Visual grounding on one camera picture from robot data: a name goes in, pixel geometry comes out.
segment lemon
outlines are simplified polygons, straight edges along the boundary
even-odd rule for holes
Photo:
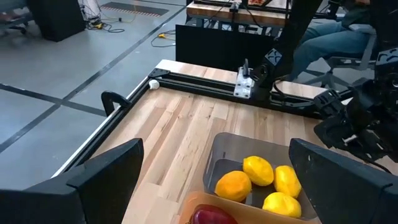
[[[262,209],[288,217],[301,217],[300,203],[293,197],[280,192],[268,195],[264,200]]]
[[[251,192],[249,177],[242,171],[225,174],[216,184],[215,193],[235,202],[243,201]]]
[[[276,191],[297,198],[301,191],[301,184],[293,168],[290,166],[279,166],[275,169],[274,187]]]
[[[267,186],[274,181],[274,171],[271,165],[258,156],[249,156],[243,159],[243,171],[258,186]]]

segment black speaker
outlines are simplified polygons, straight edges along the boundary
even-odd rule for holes
[[[85,29],[77,0],[27,0],[43,38],[61,41]]]

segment gray floor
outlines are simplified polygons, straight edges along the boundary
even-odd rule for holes
[[[55,43],[41,39],[32,25],[28,37],[19,32],[0,37],[0,84],[8,89],[0,88],[0,189],[25,189],[51,177],[105,119],[103,91],[126,96],[162,59],[175,58],[174,47],[153,48],[150,41],[185,22],[185,0],[135,4],[169,12],[161,17],[137,15],[130,24],[114,24],[126,30],[120,34],[86,30]],[[134,17],[105,13],[126,21]],[[157,40],[156,44],[172,42]],[[310,68],[328,70],[322,60]],[[364,76],[354,70],[336,74],[349,82]],[[302,74],[299,81],[310,78]]]

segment butcher block table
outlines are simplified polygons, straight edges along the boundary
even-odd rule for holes
[[[230,83],[236,79],[236,72],[171,60],[163,60],[156,67]],[[284,93],[307,98],[325,91],[291,82],[280,82],[278,86]],[[323,146],[313,131],[318,122],[159,88],[145,92],[93,156],[142,138],[144,163],[123,223],[177,223],[185,197],[192,191],[203,191],[202,176],[217,134],[227,132],[284,146],[292,138],[301,138]]]
[[[286,0],[271,1],[268,6],[285,8]],[[283,27],[285,25],[285,14],[274,12],[262,12],[250,10],[251,14],[245,10],[240,9],[236,13],[234,21],[238,24],[256,25],[253,20],[260,26],[264,27]],[[221,22],[231,22],[233,13],[229,11],[229,7],[209,6],[206,4],[195,4],[192,2],[187,6],[187,14],[192,18],[196,18],[198,26],[203,25],[203,19],[212,19]]]

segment jeans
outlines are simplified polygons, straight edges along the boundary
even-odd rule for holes
[[[312,62],[327,55],[363,53],[368,40],[369,34],[348,30],[341,26],[341,22],[309,27],[294,52],[293,69],[287,80],[295,80]]]

